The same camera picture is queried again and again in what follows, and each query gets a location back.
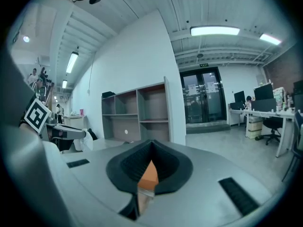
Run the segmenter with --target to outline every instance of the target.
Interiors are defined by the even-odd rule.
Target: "bottle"
[[[287,95],[287,107],[290,108],[290,96]]]
[[[277,111],[280,112],[282,110],[282,101],[279,99],[276,102],[277,104]]]

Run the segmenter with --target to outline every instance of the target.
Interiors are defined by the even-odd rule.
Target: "storage cabinet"
[[[170,141],[168,81],[102,99],[104,138]]]

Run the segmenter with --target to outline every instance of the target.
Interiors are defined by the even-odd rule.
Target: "fluorescent ceiling light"
[[[71,53],[71,57],[70,57],[70,61],[68,62],[68,65],[67,65],[67,69],[66,69],[66,72],[67,73],[71,73],[71,70],[77,60],[77,57],[78,57],[78,53],[77,52],[72,52]]]
[[[24,37],[23,37],[23,40],[24,40],[24,42],[26,42],[26,43],[28,43],[28,42],[30,41],[30,39],[29,39],[28,36],[24,36]]]
[[[190,28],[192,36],[197,35],[238,35],[240,29],[225,26],[200,26]]]
[[[273,43],[275,45],[278,45],[278,44],[280,44],[282,42],[282,41],[280,41],[280,40],[278,40],[278,39],[276,39],[274,37],[271,37],[271,36],[269,36],[267,34],[262,34],[261,37],[260,37],[260,40],[265,40],[265,41]]]
[[[62,88],[66,88],[66,85],[67,85],[67,80],[63,80]]]

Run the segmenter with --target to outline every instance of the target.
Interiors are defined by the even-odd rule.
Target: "orange object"
[[[138,183],[138,187],[144,188],[146,190],[154,191],[155,186],[158,185],[158,174],[157,169],[153,162],[151,161],[148,165],[146,171],[144,172],[141,180]]]

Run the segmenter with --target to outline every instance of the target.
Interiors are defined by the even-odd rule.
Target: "black office chair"
[[[298,159],[301,160],[302,157],[303,157],[303,150],[298,149],[298,145],[299,145],[299,142],[300,142],[300,139],[301,139],[300,129],[301,129],[302,123],[303,123],[303,118],[301,117],[301,115],[298,112],[296,112],[295,115],[294,115],[294,144],[293,144],[293,147],[292,147],[292,152],[293,152],[294,156],[292,158],[292,161],[289,164],[289,167],[288,167],[282,181],[284,181],[284,179],[286,178],[294,160],[295,160],[295,162],[294,162],[294,165],[293,165],[292,172],[294,171],[297,160]]]
[[[263,124],[271,129],[271,134],[257,136],[255,140],[261,140],[264,139],[264,137],[269,137],[269,139],[265,143],[266,145],[268,145],[268,143],[273,139],[280,142],[281,134],[279,133],[278,129],[283,127],[283,119],[272,117],[264,120]]]

